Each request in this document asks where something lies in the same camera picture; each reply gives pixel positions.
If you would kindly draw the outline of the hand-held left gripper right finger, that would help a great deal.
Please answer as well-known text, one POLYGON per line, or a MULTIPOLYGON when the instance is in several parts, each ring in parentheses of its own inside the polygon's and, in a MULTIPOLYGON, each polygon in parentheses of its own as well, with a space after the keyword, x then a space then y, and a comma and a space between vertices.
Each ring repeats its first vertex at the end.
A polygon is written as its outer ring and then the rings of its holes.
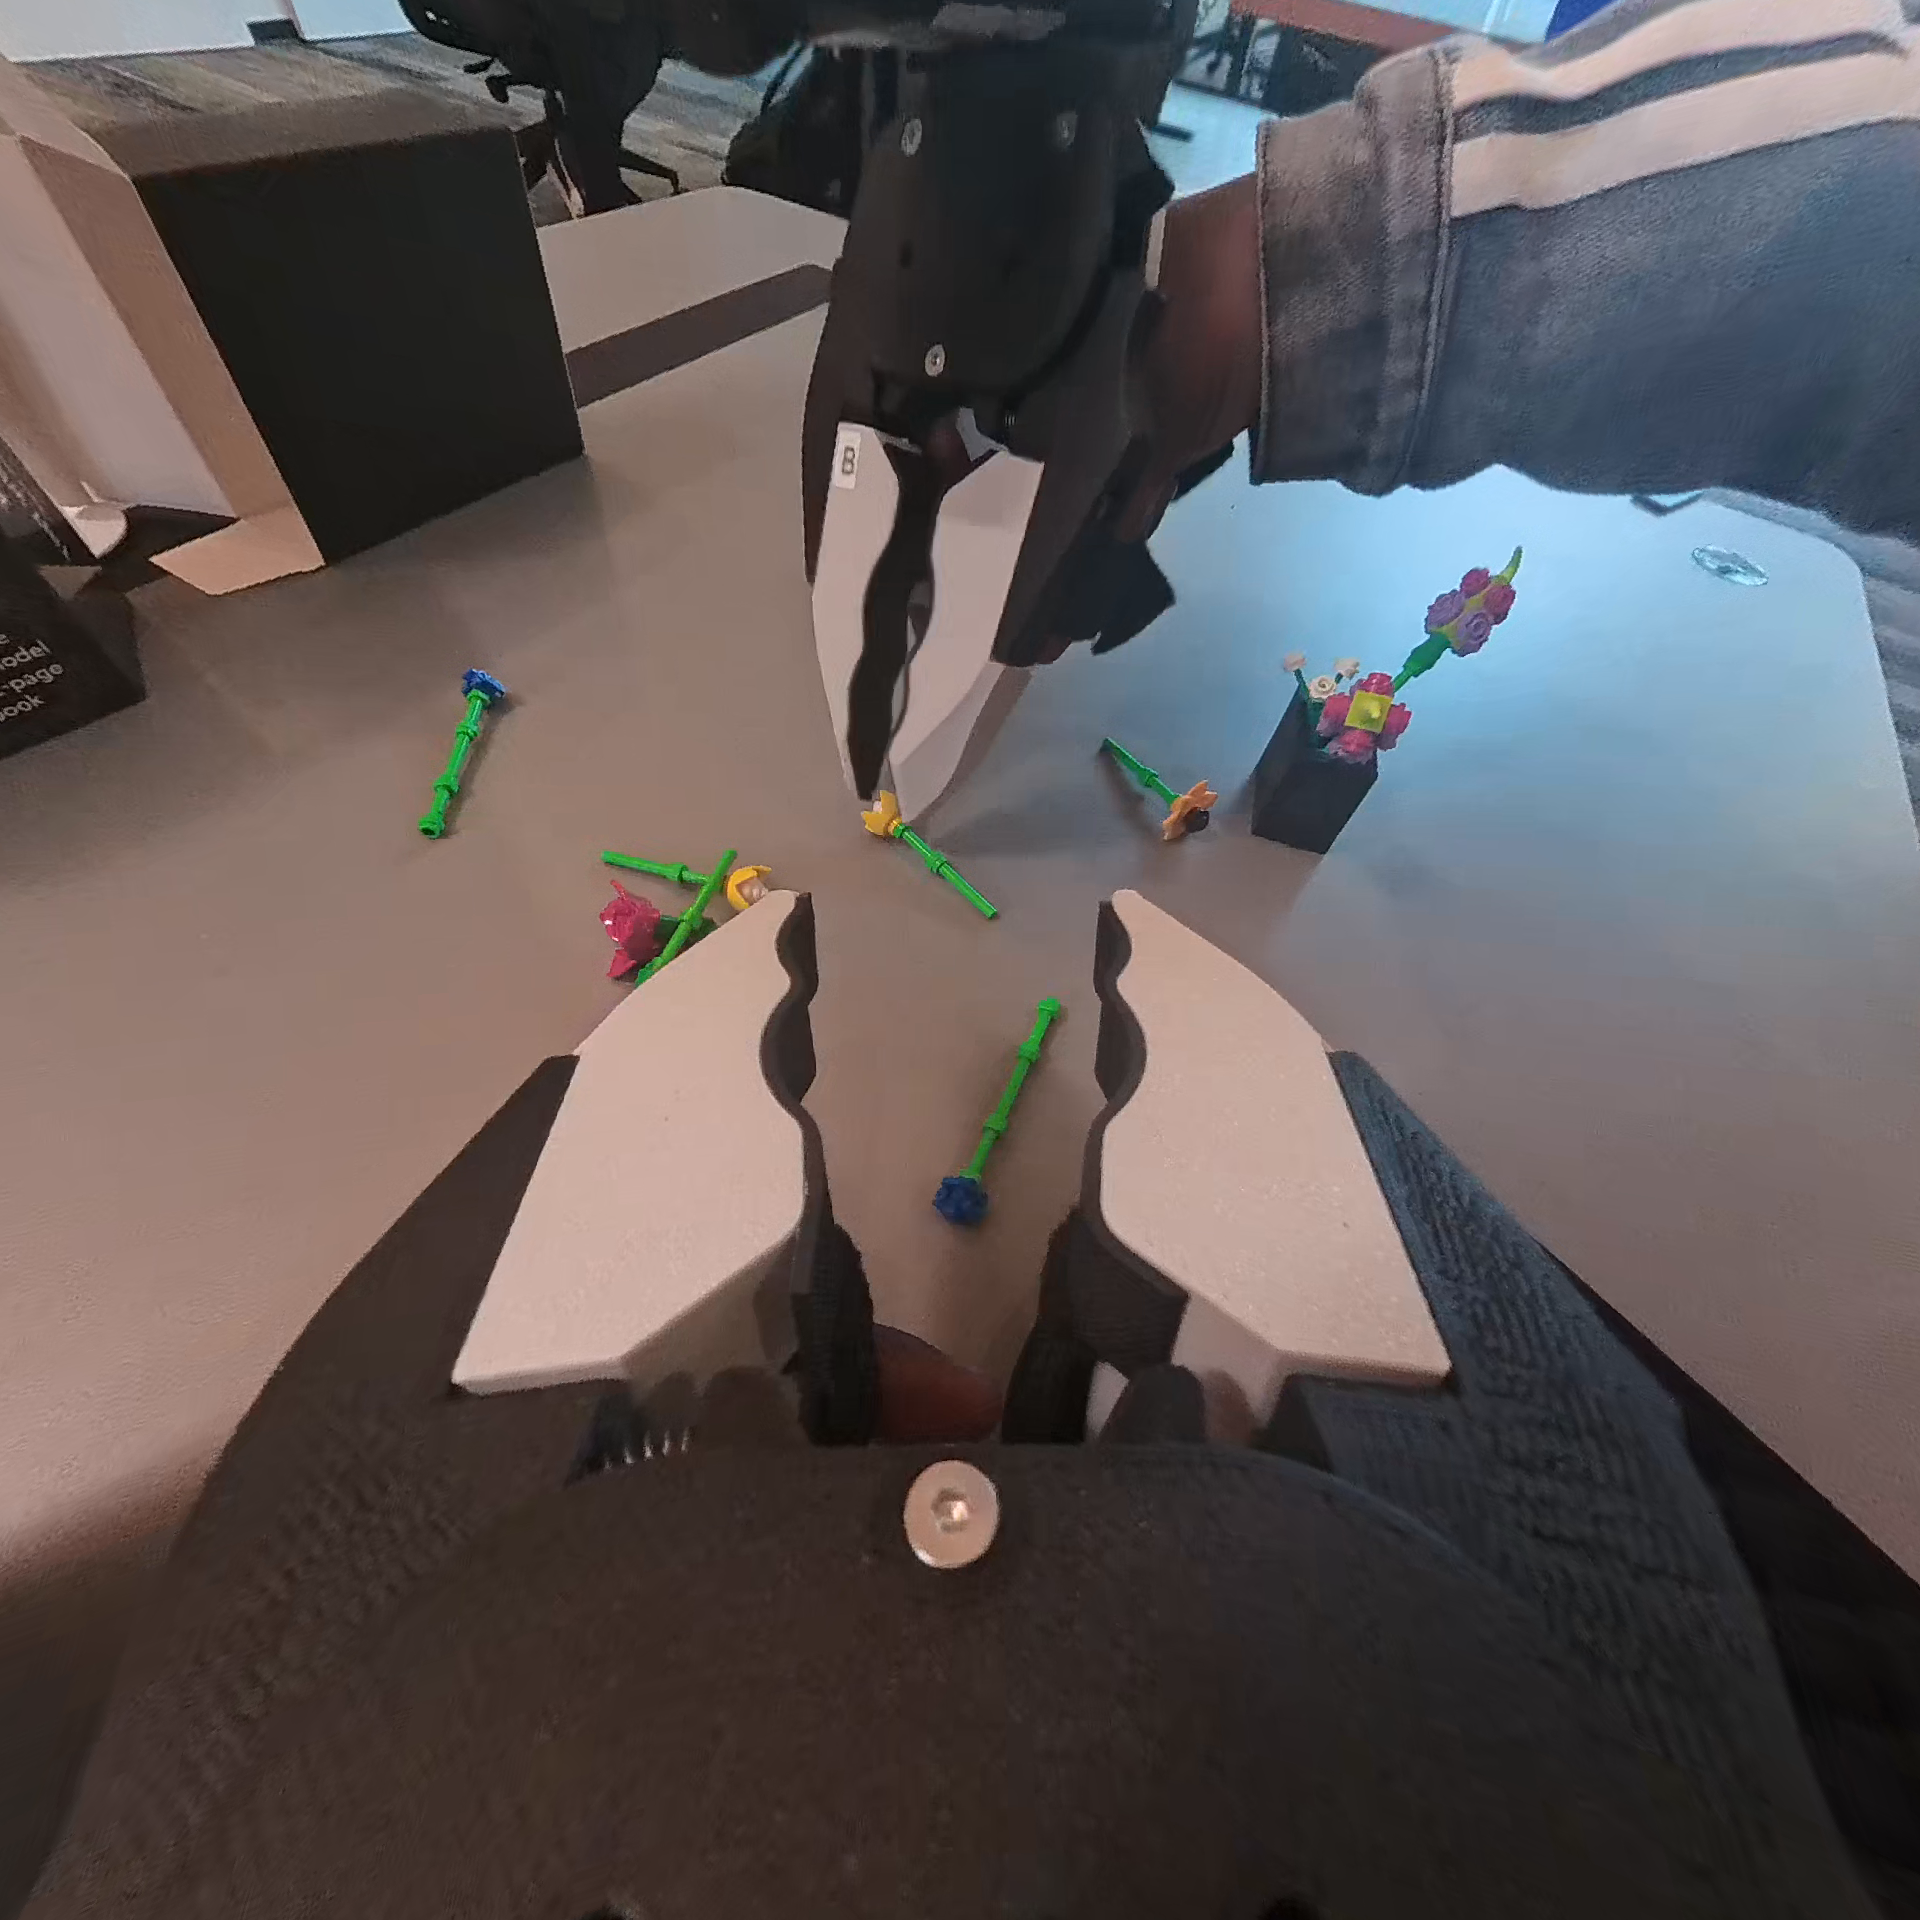
POLYGON ((1450 1386, 1313 1024, 1140 891, 1097 911, 1096 1002, 1100 1107, 1001 1439, 1079 1444, 1161 1368, 1187 1369, 1229 1436, 1267 1428, 1296 1380, 1450 1386))

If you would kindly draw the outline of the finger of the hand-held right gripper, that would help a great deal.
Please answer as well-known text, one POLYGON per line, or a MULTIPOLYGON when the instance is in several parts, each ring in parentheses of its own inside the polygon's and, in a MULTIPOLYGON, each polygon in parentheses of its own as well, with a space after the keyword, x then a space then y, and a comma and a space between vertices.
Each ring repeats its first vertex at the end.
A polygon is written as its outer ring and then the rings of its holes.
POLYGON ((867 424, 833 440, 812 572, 812 631, 850 788, 871 801, 906 721, 907 669, 931 618, 945 480, 915 443, 867 424))
POLYGON ((931 543, 931 613, 903 675, 896 801, 919 826, 986 760, 1031 673, 995 643, 1042 467, 997 451, 945 499, 931 543))

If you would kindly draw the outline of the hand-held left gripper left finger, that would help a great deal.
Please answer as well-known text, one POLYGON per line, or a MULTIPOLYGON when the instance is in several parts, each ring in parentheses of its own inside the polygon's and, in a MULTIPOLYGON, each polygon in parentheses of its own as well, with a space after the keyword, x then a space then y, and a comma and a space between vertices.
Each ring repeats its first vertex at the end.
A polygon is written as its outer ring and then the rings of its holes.
POLYGON ((874 1296, 807 1108, 816 993, 813 901, 776 891, 576 1048, 456 1387, 642 1401, 761 1369, 816 1444, 875 1439, 874 1296))

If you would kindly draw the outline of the orange flower with stem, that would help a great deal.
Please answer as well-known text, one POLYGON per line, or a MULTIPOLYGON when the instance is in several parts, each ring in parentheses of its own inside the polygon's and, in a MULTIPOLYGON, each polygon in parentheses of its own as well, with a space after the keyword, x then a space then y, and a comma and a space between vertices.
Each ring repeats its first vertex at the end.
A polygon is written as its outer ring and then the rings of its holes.
POLYGON ((883 788, 874 804, 861 810, 859 820, 871 837, 906 849, 924 866, 927 875, 959 895, 973 913, 978 913, 980 919, 995 922, 1000 916, 997 904, 980 895, 973 883, 954 866, 947 853, 935 849, 906 820, 898 799, 891 791, 883 788))

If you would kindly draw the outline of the green lego stem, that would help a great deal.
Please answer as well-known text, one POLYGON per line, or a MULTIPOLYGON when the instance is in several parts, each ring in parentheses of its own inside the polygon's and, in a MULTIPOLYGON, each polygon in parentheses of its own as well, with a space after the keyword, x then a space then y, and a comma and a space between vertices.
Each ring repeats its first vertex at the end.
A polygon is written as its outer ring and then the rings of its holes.
POLYGON ((658 973, 713 928, 708 907, 727 891, 735 866, 735 849, 723 853, 717 863, 712 864, 712 872, 696 872, 684 863, 655 863, 637 856, 628 858, 628 869, 633 873, 690 888, 690 898, 684 904, 681 913, 657 913, 648 927, 645 948, 633 973, 633 986, 640 986, 650 976, 658 973))

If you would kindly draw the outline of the orange lego sunflower stem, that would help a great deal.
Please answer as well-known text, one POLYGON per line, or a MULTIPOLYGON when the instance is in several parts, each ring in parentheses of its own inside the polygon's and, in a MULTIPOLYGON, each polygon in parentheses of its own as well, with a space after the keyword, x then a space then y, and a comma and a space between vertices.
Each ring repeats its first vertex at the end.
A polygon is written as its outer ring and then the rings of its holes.
POLYGON ((1218 793, 1209 780, 1175 786, 1154 765, 1123 748, 1114 737, 1100 738, 1100 753, 1139 793, 1161 807, 1159 840, 1163 845, 1177 845, 1211 828, 1218 793))

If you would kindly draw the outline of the black lego vase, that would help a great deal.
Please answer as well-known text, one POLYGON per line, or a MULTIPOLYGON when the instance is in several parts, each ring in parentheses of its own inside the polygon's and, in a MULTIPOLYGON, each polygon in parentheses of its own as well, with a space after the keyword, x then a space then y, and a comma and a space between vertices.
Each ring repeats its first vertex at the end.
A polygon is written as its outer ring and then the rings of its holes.
POLYGON ((1295 690, 1253 773, 1250 834, 1327 856, 1377 780, 1377 761, 1327 753, 1315 731, 1313 705, 1295 690))

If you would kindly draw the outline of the pink purple lego flower spike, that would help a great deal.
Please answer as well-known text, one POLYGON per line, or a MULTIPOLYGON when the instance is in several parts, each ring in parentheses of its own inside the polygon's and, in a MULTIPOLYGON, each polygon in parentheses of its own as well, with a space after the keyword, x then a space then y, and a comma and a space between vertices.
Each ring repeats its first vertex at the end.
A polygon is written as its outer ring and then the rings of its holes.
POLYGON ((1425 636, 1394 675, 1394 693, 1403 693, 1450 656, 1474 656, 1493 637, 1515 605, 1522 557, 1525 548, 1515 546, 1499 570, 1474 567, 1455 591, 1429 603, 1425 636))
POLYGON ((1394 676, 1368 675, 1330 690, 1315 740, 1330 761, 1371 771, 1381 753, 1399 746, 1408 722, 1411 709, 1399 700, 1394 676))

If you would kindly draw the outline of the person's right forearm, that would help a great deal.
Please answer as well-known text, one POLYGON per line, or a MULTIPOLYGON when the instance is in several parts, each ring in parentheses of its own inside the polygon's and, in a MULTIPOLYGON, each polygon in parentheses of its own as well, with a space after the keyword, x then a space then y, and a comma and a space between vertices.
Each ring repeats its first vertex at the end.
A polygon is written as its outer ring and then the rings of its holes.
POLYGON ((1258 483, 1919 529, 1916 4, 1611 4, 1261 127, 1258 483))

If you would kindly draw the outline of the blue lego flower stem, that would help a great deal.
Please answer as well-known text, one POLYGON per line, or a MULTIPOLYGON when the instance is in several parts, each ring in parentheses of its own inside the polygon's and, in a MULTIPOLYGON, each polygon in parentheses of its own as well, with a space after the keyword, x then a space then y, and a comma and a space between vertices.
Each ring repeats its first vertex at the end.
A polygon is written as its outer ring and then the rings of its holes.
POLYGON ((433 785, 433 801, 423 810, 417 831, 423 840, 436 842, 448 831, 451 815, 464 788, 469 761, 487 727, 491 711, 511 700, 508 689, 499 676, 485 667, 469 667, 464 673, 464 715, 456 727, 444 765, 433 785))
POLYGON ((1026 1029, 1025 1037, 1015 1050, 1015 1064, 1005 1075, 997 1101, 978 1128, 971 1156, 965 1167, 961 1167, 961 1171, 943 1177, 933 1196, 933 1209, 954 1227, 969 1231, 987 1217, 992 1207, 992 1196, 987 1188, 987 1169, 1000 1143, 1010 1130, 1025 1087, 1031 1073, 1039 1067, 1050 1031, 1051 1027, 1056 1027, 1061 1013, 1064 1004, 1056 997, 1050 994, 1039 1002, 1036 1013, 1031 1017, 1031 1027, 1026 1029))

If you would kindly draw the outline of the black lego set box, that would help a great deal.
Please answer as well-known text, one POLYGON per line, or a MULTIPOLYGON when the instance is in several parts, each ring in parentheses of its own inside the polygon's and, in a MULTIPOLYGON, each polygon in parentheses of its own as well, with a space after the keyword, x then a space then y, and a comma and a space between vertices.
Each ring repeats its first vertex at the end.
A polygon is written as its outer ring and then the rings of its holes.
POLYGON ((146 698, 133 610, 100 546, 127 523, 76 523, 2 445, 2 760, 87 729, 146 698))

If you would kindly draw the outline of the person's left hand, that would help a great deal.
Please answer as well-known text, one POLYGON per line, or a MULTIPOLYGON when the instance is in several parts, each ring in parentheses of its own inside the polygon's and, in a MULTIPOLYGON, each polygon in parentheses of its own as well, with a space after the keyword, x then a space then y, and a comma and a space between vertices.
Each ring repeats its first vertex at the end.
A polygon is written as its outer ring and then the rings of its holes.
POLYGON ((874 1331, 883 1444, 973 1444, 1001 1424, 1001 1391, 980 1371, 898 1328, 874 1331))

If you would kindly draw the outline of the black office chair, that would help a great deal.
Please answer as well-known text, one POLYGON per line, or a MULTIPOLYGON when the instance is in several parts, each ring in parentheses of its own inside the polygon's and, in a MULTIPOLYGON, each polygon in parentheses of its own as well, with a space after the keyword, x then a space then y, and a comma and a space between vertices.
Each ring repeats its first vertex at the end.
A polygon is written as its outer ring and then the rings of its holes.
POLYGON ((752 169, 780 152, 792 127, 833 127, 858 90, 833 52, 809 48, 803 4, 757 3, 403 3, 409 26, 452 52, 497 100, 512 90, 543 98, 539 130, 520 136, 528 185, 553 176, 573 219, 637 207, 626 172, 681 192, 681 176, 628 154, 626 127, 667 61, 744 80, 773 65, 760 116, 735 144, 752 169))

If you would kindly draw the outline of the open black carton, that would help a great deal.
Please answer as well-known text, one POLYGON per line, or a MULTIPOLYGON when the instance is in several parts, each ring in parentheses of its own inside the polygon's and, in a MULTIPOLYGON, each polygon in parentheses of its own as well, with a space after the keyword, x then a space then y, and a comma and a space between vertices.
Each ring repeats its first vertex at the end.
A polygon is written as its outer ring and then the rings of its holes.
POLYGON ((578 461, 515 137, 380 90, 89 129, 2 82, 10 531, 184 529, 203 594, 319 572, 578 461))

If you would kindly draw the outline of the black padded cushion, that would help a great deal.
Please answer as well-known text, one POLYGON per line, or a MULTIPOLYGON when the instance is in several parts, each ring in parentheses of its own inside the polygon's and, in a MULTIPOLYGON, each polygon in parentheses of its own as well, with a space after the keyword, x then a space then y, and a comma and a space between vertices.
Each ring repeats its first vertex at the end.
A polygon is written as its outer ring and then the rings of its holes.
POLYGON ((1751 1575, 1840 1836, 1885 1915, 1919 1915, 1916 1581, 1650 1345, 1692 1458, 1751 1575))

